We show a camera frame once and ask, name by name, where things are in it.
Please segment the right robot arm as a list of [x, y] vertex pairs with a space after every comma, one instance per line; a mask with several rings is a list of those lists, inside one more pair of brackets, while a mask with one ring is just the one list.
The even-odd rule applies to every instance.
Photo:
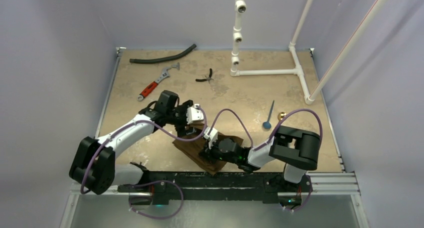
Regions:
[[227, 162], [246, 173], [253, 173], [265, 164], [279, 160], [285, 163], [280, 184], [288, 192], [300, 186], [307, 171], [318, 167], [322, 138], [315, 132], [281, 125], [262, 147], [242, 147], [232, 137], [219, 138], [216, 129], [204, 136], [206, 143], [199, 156], [210, 163]]

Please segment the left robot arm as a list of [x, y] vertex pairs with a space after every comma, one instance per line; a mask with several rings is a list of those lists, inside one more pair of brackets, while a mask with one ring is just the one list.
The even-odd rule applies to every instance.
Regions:
[[207, 117], [199, 104], [192, 100], [179, 104], [179, 96], [164, 90], [158, 100], [142, 108], [134, 118], [118, 129], [99, 137], [83, 138], [69, 170], [69, 177], [80, 184], [82, 195], [93, 192], [103, 194], [111, 186], [130, 185], [138, 193], [146, 191], [149, 179], [147, 169], [136, 163], [116, 165], [116, 159], [139, 140], [162, 131], [183, 142], [195, 141], [185, 136], [191, 132], [189, 125], [203, 122], [207, 128]]

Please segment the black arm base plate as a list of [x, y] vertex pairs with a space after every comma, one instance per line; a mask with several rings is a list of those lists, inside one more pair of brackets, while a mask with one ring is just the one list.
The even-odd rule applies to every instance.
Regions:
[[122, 184], [119, 193], [147, 193], [154, 205], [171, 200], [260, 201], [264, 204], [300, 204], [300, 194], [312, 191], [310, 178], [300, 183], [284, 180], [281, 172], [147, 171], [136, 185]]

